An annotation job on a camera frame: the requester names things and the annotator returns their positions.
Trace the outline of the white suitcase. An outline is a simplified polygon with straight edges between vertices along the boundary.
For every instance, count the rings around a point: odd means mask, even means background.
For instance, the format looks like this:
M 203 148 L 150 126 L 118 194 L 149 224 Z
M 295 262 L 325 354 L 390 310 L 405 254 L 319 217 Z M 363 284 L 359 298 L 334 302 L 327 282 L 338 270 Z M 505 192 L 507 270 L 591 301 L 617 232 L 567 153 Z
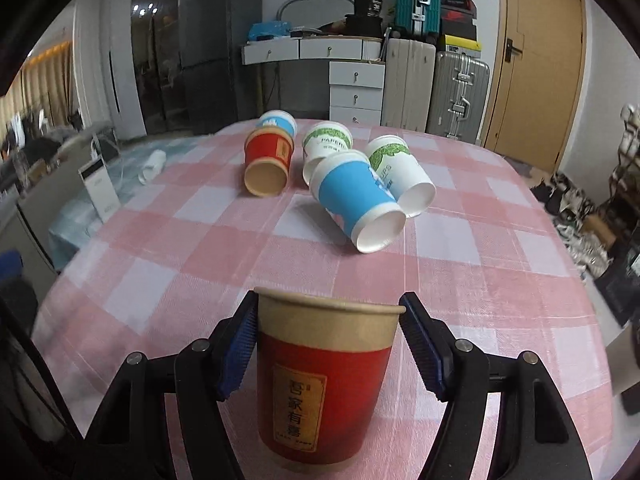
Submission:
M 425 132 L 430 110 L 436 48 L 407 39 L 388 40 L 381 125 Z

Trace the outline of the teal checked tablecloth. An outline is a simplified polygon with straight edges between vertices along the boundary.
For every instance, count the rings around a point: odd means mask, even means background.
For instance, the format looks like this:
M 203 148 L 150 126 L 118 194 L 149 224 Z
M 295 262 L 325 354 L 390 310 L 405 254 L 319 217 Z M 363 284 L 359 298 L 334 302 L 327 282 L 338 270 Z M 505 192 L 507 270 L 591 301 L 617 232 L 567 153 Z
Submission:
M 119 208 L 146 207 L 160 195 L 160 179 L 171 169 L 199 162 L 209 152 L 202 136 L 184 136 L 126 146 L 110 162 L 87 162 L 77 171 L 80 192 L 48 229 L 55 270 L 62 271 Z

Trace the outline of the white drawer desk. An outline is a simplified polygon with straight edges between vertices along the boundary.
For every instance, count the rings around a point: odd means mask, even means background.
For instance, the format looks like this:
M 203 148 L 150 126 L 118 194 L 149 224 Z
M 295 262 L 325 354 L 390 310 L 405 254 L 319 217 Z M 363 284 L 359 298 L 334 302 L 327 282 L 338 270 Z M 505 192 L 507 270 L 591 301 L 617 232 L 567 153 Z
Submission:
M 381 41 L 373 38 L 288 37 L 246 44 L 242 61 L 272 78 L 265 108 L 348 126 L 377 126 L 385 82 L 380 53 Z

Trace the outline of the wooden door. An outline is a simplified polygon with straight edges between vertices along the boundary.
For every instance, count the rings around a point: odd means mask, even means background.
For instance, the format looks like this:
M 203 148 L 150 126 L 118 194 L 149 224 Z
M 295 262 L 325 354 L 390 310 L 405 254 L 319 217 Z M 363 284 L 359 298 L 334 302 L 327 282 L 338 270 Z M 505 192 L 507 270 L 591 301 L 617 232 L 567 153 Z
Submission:
M 500 0 L 485 148 L 558 169 L 582 90 L 585 27 L 584 0 Z

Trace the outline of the dark refrigerator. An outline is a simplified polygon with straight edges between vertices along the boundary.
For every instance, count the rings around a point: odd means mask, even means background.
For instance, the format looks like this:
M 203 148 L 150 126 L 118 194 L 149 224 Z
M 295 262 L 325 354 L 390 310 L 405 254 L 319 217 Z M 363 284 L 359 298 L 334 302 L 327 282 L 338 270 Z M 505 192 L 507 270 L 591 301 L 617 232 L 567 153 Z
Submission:
M 257 75 L 242 49 L 261 19 L 262 0 L 132 0 L 146 131 L 209 134 L 256 117 Z

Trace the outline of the white power bank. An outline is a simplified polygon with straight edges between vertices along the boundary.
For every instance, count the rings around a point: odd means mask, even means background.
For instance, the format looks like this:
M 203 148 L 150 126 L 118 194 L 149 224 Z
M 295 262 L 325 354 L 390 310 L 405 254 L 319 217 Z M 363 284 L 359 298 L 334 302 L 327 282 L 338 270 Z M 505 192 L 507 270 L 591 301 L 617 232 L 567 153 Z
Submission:
M 104 159 L 102 157 L 93 159 L 82 166 L 78 170 L 78 174 L 98 217 L 103 223 L 107 222 L 119 210 L 120 200 L 108 174 Z

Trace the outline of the green white paper cup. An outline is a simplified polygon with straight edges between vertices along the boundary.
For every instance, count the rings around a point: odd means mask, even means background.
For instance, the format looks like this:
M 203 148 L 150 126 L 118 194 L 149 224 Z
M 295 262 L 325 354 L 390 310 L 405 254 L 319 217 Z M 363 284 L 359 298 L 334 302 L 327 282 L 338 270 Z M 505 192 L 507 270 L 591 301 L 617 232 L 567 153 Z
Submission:
M 434 182 L 400 136 L 378 136 L 364 154 L 408 218 L 420 216 L 434 202 Z
M 303 148 L 303 180 L 310 185 L 312 174 L 322 159 L 352 148 L 352 133 L 339 122 L 317 122 L 306 133 Z

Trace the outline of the green white paper cup left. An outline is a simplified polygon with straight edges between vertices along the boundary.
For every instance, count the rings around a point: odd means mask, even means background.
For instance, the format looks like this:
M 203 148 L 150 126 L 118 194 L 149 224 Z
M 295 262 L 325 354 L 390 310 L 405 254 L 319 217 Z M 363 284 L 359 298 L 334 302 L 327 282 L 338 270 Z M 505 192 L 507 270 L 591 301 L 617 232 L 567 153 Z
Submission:
M 303 180 L 310 185 L 312 174 L 322 159 L 352 148 L 352 133 L 339 122 L 317 122 L 306 133 L 303 148 Z

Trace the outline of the blue white paper cup front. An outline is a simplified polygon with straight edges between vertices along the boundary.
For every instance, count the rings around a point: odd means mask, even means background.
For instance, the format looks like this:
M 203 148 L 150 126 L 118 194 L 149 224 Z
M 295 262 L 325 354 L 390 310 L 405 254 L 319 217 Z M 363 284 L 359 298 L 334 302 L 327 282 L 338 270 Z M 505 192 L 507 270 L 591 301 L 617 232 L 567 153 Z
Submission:
M 382 250 L 405 227 L 406 214 L 360 151 L 336 152 L 322 159 L 309 188 L 358 252 Z

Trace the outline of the red kraft paper cup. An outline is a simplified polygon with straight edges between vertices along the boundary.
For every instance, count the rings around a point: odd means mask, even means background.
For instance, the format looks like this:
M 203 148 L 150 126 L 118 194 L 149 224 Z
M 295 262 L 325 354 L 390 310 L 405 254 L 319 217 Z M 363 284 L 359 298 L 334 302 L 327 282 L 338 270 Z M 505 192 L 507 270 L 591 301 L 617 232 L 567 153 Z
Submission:
M 352 460 L 405 308 L 266 288 L 256 294 L 259 437 L 281 460 L 305 467 Z

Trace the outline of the pink checked tablecloth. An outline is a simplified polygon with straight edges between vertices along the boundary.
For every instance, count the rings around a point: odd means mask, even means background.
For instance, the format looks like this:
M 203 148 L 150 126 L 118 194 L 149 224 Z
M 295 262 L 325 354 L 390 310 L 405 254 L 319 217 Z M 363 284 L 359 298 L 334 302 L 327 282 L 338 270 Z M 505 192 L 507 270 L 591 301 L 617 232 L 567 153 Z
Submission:
M 265 287 L 371 304 L 415 292 L 458 337 L 541 357 L 599 472 L 612 394 L 591 301 L 528 187 L 493 152 L 427 134 L 406 141 L 437 188 L 390 246 L 363 255 L 298 174 L 280 195 L 243 185 L 250 122 L 200 136 L 104 224 L 38 313 L 35 343 L 80 429 L 130 352 L 166 356 L 207 336 Z

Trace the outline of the blue white paper cup back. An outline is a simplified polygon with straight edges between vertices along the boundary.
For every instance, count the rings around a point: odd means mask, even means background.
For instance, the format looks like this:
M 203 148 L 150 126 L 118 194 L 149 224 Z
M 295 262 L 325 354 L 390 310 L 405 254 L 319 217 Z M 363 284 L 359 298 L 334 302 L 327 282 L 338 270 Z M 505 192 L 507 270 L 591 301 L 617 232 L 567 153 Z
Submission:
M 285 131 L 292 139 L 298 130 L 295 118 L 285 110 L 268 110 L 257 119 L 257 128 L 277 127 Z

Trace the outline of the green white paper cup right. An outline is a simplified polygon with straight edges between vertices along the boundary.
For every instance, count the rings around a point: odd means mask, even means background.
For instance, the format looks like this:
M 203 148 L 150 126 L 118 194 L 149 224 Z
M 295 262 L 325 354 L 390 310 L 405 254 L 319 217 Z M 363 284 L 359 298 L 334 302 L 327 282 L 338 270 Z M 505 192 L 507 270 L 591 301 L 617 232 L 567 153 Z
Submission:
M 420 216 L 434 202 L 434 182 L 400 136 L 378 136 L 364 154 L 408 218 Z

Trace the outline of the silver suitcase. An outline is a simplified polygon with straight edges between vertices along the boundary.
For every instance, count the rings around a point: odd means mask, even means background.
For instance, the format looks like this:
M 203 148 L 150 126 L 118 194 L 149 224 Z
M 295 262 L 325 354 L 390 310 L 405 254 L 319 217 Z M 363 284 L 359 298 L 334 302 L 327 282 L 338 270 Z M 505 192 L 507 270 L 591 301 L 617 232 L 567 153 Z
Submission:
M 438 52 L 426 132 L 476 142 L 486 104 L 490 69 L 465 54 Z

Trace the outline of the wooden shoe rack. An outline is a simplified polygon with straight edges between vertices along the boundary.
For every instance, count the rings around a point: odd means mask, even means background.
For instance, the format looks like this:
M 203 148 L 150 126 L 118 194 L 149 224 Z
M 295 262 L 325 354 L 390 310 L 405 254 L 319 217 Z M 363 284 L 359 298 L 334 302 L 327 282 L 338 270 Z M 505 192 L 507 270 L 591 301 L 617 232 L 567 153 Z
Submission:
M 619 238 L 629 240 L 639 229 L 639 105 L 625 104 L 620 119 L 624 130 L 608 177 L 604 218 Z

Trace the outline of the blue white paper cup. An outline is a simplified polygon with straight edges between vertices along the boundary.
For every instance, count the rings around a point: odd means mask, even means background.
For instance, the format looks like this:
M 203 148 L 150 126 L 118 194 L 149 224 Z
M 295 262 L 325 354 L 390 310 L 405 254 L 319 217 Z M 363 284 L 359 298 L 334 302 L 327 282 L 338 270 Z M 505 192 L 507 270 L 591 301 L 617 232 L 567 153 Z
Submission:
M 285 131 L 292 139 L 298 130 L 295 118 L 285 110 L 268 110 L 257 119 L 257 128 L 277 127 Z
M 309 188 L 358 252 L 382 250 L 405 227 L 406 214 L 360 151 L 336 152 L 322 159 Z

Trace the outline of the red kraft cup lying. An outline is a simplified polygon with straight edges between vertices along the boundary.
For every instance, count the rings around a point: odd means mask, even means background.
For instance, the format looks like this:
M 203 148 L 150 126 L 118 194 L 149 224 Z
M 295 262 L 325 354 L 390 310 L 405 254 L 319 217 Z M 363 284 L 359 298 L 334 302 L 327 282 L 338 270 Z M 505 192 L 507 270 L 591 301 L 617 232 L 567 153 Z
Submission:
M 288 185 L 294 142 L 282 128 L 256 128 L 244 143 L 244 185 L 258 197 L 277 196 Z

